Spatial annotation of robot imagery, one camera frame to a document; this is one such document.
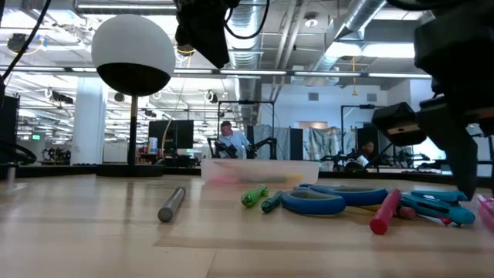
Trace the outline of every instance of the gray cylinder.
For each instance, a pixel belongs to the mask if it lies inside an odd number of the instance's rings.
[[[175,192],[170,196],[170,198],[164,203],[160,211],[157,212],[157,217],[161,222],[170,222],[175,212],[177,211],[178,205],[185,196],[185,187],[179,186],[175,189]]]

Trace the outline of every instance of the computer screen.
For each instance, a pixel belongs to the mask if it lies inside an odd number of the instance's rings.
[[[154,120],[149,122],[149,137],[157,138],[157,145],[161,147],[164,130],[167,128],[167,120]],[[193,148],[194,145],[194,121],[173,120],[167,131],[165,147]]]

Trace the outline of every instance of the wooden table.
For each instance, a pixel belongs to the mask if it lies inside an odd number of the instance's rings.
[[[319,184],[453,189],[409,181]],[[161,224],[157,210],[179,185],[188,192],[178,217]],[[452,228],[394,219],[387,235],[374,236],[372,212],[348,208],[326,218],[278,208],[263,215],[240,204],[247,188],[183,176],[0,183],[2,277],[494,276],[494,235],[480,221]]]

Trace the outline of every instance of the red marker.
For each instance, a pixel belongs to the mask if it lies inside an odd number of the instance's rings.
[[[376,235],[383,235],[387,231],[396,207],[400,202],[401,192],[398,189],[393,189],[389,192],[386,199],[382,203],[374,218],[370,221],[370,229]]]

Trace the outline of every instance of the white pillar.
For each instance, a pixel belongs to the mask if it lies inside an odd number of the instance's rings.
[[[71,164],[103,163],[107,96],[107,87],[100,78],[79,78]]]

